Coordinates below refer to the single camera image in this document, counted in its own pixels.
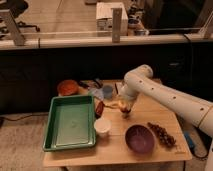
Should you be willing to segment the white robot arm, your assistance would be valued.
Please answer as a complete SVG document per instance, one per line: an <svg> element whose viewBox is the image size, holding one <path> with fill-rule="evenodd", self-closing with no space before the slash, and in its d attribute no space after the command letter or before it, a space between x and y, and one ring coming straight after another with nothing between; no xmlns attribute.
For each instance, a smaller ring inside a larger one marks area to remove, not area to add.
<svg viewBox="0 0 213 171"><path fill-rule="evenodd" d="M138 95L144 93L176 113L212 138L204 171L213 171L213 102L192 96L152 80L149 65L140 65L124 75L121 97L134 104Z"/></svg>

